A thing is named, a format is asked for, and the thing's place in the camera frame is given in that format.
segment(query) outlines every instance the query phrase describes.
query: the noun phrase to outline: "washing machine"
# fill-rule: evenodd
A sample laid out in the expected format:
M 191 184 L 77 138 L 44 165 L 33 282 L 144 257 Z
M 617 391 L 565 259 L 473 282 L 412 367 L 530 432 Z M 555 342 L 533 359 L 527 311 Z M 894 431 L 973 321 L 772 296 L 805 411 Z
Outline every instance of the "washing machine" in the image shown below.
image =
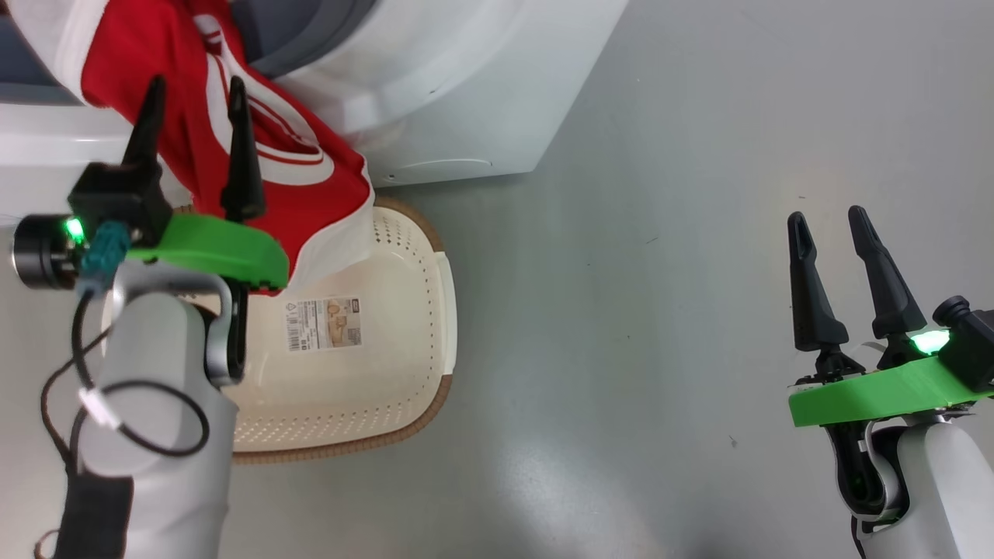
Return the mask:
M 252 65 L 366 155 L 377 187 L 535 168 L 627 0 L 236 0 Z M 79 104 L 0 14 L 0 218 L 60 211 L 130 125 Z M 163 190 L 186 192 L 168 172 Z

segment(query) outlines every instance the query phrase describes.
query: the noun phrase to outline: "beige plastic basket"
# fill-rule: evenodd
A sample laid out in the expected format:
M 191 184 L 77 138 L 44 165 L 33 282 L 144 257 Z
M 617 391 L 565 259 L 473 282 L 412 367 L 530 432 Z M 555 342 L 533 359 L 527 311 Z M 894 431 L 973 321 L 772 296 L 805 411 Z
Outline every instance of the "beige plastic basket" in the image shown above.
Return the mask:
M 456 348 L 448 259 L 410 206 L 381 198 L 373 215 L 368 259 L 302 292 L 249 298 L 245 379 L 224 389 L 240 409 L 236 464 L 397 443 L 444 403 Z

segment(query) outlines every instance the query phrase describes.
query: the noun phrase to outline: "glowing green led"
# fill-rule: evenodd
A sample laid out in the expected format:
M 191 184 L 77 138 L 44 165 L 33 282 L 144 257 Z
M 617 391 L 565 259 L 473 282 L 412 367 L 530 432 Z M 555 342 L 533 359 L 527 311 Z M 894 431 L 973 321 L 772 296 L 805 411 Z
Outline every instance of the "glowing green led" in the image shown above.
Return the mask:
M 942 349 L 943 345 L 949 343 L 949 330 L 923 332 L 917 336 L 912 336 L 911 343 L 921 353 L 932 355 L 937 353 L 939 349 Z
M 69 218 L 66 220 L 66 232 L 69 233 L 73 242 L 81 245 L 86 240 L 83 234 L 83 222 L 79 218 Z

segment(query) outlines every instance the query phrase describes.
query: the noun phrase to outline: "basket handle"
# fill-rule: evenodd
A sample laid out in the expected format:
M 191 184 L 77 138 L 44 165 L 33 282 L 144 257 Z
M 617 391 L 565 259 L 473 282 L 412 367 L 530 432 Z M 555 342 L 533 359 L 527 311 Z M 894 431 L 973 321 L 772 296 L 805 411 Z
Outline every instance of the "basket handle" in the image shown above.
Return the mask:
M 435 253 L 438 258 L 438 276 L 441 279 L 442 311 L 445 317 L 445 362 L 444 374 L 452 374 L 455 369 L 455 347 L 458 341 L 458 320 L 455 312 L 455 281 L 452 279 L 452 266 L 445 253 Z

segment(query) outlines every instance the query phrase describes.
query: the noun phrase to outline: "gray floor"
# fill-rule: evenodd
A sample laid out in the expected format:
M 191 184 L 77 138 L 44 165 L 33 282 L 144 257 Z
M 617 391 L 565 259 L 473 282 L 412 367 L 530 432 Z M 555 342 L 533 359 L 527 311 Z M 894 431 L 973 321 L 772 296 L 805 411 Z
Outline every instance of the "gray floor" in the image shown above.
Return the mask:
M 631 0 L 535 173 L 391 192 L 454 268 L 441 413 L 391 448 L 236 468 L 222 557 L 855 558 L 827 441 L 786 409 L 813 363 L 786 216 L 866 364 L 850 204 L 926 313 L 994 307 L 992 25 L 966 0 Z M 71 302 L 3 303 L 3 355 L 30 350 L 0 396 L 21 480 L 0 500 L 23 503 L 0 555 L 23 557 L 62 505 L 34 398 Z M 964 424 L 994 457 L 990 408 Z

